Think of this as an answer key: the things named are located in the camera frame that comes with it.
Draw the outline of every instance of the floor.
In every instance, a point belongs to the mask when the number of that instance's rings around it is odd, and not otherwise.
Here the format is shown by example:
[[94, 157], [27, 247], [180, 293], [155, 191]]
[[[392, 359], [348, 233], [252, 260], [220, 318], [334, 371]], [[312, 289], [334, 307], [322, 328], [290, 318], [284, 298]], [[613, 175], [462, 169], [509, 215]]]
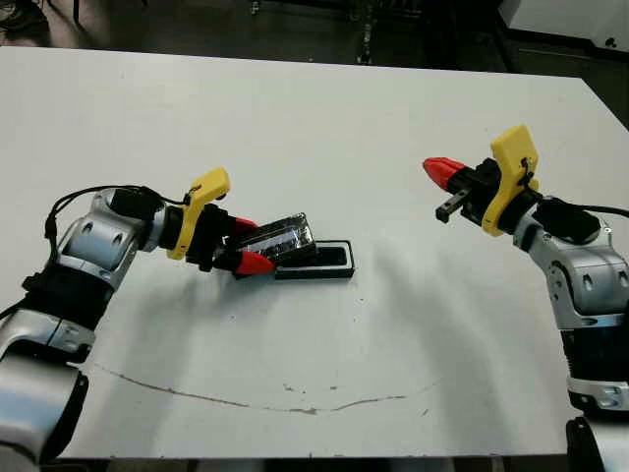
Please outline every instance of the floor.
[[[0, 32], [0, 45], [46, 46], [223, 56], [268, 60], [354, 64], [361, 39], [359, 24], [343, 12], [264, 1], [252, 17], [248, 0], [83, 0], [77, 25], [72, 0], [43, 6], [49, 28], [20, 34]], [[451, 56], [435, 54], [435, 38], [416, 24], [379, 21], [373, 31], [375, 66], [444, 67], [462, 70], [522, 72], [583, 78], [616, 117], [629, 127], [629, 61], [606, 57], [588, 44], [547, 36], [511, 33], [494, 20], [465, 22]], [[94, 461], [56, 464], [50, 470], [215, 471], [239, 470], [430, 470], [512, 471], [567, 470], [565, 456], [455, 461]]]

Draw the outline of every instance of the white table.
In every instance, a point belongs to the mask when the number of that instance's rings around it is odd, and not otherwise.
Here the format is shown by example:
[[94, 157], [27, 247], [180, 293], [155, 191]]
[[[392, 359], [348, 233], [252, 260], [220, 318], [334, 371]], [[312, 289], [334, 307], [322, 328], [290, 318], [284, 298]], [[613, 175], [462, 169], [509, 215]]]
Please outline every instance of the white table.
[[102, 183], [180, 197], [217, 165], [231, 213], [304, 211], [358, 267], [235, 281], [140, 254], [98, 327], [66, 456], [565, 450], [577, 412], [542, 274], [510, 238], [436, 221], [447, 196], [419, 165], [476, 165], [526, 123], [544, 191], [627, 206], [629, 134], [582, 81], [7, 47], [0, 71], [3, 305], [42, 267], [55, 198]]

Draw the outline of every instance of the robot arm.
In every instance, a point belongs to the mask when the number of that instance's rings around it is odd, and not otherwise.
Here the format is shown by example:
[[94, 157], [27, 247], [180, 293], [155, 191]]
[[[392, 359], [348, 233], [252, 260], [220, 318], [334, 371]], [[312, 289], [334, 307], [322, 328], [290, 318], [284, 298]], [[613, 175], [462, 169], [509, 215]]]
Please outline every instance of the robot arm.
[[55, 211], [67, 203], [57, 203], [46, 221], [48, 263], [25, 280], [25, 298], [0, 315], [0, 465], [36, 470], [70, 441], [88, 387], [76, 364], [85, 361], [137, 251], [160, 247], [171, 259], [185, 257], [204, 271], [273, 269], [256, 253], [220, 253], [224, 237], [256, 227], [210, 203], [228, 190], [223, 169], [194, 182], [180, 205], [142, 187], [103, 189], [58, 245]]
[[574, 470], [621, 470], [629, 463], [629, 267], [611, 245], [611, 228], [586, 209], [543, 197], [533, 180], [538, 155], [524, 126], [491, 145], [495, 160], [472, 169], [427, 159], [430, 178], [453, 197], [436, 211], [461, 214], [487, 233], [513, 236], [542, 270], [568, 360], [568, 394], [584, 417], [568, 422]]

